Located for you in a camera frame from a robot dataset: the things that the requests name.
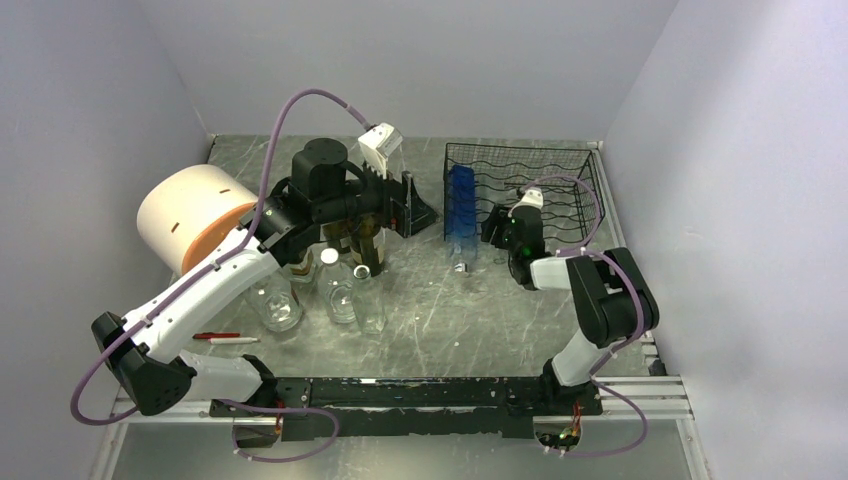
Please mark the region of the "clear slim glass bottle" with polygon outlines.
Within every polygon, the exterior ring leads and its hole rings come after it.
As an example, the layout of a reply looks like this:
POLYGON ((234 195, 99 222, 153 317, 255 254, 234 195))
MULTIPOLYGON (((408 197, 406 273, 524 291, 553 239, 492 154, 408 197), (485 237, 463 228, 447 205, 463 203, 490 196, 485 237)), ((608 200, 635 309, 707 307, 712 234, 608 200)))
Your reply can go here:
POLYGON ((367 265, 356 266, 353 278, 352 301, 358 325, 364 334, 379 335, 387 323, 382 285, 367 265))

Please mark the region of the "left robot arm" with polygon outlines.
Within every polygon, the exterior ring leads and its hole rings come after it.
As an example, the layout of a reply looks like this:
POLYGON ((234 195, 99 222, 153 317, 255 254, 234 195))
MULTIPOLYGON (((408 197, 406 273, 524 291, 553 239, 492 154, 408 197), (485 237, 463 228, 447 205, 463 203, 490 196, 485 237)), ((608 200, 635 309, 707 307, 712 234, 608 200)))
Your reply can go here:
POLYGON ((145 305, 93 322, 102 360, 135 413, 158 415, 184 400, 232 401, 254 416, 273 409, 277 380, 262 361, 195 355, 186 345, 242 292, 300 263, 327 225, 341 224, 352 236, 372 219, 406 238, 433 224, 435 210, 419 197, 412 175, 389 170, 401 141, 384 126, 372 128, 358 140, 361 164, 336 140, 307 142, 290 174, 265 185, 258 204, 188 273, 145 305))

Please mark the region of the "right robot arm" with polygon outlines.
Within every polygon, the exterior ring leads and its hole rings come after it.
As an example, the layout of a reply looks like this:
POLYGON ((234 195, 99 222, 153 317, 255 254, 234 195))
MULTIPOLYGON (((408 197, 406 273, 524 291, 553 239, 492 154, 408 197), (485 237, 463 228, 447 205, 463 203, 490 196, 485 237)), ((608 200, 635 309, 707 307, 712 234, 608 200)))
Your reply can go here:
POLYGON ((540 376, 540 402, 550 413, 565 413, 613 353, 658 324, 656 300, 625 247, 556 256, 545 248, 541 209, 529 204, 495 205, 481 240, 507 253, 510 275, 521 287, 571 293, 577 331, 540 376))

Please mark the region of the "small clear glass bottle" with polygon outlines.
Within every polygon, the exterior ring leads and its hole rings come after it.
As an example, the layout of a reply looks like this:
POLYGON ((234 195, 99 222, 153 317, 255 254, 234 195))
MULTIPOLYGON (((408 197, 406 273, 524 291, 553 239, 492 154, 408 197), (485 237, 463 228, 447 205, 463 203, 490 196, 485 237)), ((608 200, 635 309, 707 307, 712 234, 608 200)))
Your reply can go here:
POLYGON ((509 261, 509 249, 501 244, 491 244, 488 258, 494 265, 505 265, 509 261))

